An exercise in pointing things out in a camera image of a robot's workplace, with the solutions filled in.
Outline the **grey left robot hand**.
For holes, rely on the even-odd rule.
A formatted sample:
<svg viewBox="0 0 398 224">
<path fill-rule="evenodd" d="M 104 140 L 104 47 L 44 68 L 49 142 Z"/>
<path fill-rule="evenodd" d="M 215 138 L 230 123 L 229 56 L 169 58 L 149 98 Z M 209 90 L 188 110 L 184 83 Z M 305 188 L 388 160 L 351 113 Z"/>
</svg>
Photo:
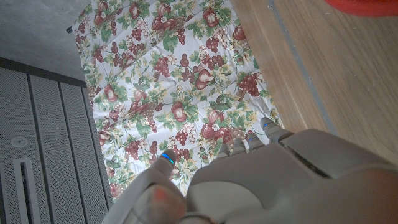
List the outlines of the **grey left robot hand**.
<svg viewBox="0 0 398 224">
<path fill-rule="evenodd" d="M 255 134 L 222 146 L 187 193 L 170 181 L 165 151 L 138 175 L 105 223 L 396 223 L 397 166 L 316 129 L 292 133 L 261 119 Z"/>
</svg>

